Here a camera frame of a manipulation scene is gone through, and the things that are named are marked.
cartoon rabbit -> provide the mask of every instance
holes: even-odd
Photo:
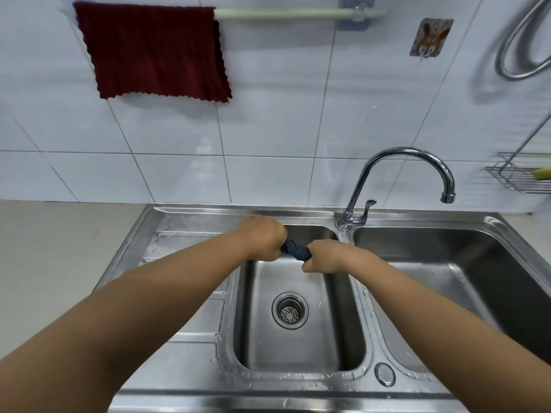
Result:
[[[430,24],[425,23],[423,26],[425,33],[424,37],[419,41],[416,47],[416,55],[424,58],[429,58],[434,55],[435,52],[442,46],[447,35],[450,33],[450,29],[447,28],[441,32],[432,32],[430,30]]]

dark red towel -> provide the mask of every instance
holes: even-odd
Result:
[[[231,98],[213,7],[73,5],[101,98],[129,92]]]

metal wire basket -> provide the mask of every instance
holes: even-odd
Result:
[[[486,167],[486,171],[505,187],[525,194],[551,194],[551,180],[535,180],[532,175],[532,171],[542,168],[541,165],[526,167],[513,163],[513,158],[518,156],[527,162],[548,159],[551,163],[551,154],[501,152],[498,156],[503,160],[494,166]]]

rabbit sticker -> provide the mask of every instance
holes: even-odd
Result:
[[[410,56],[431,58],[437,57],[442,50],[444,41],[450,34],[453,20],[423,19],[417,30]]]

sink drain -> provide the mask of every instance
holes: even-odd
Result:
[[[277,296],[272,304],[274,320],[283,328],[296,329],[308,319],[308,305],[302,296],[288,291]]]

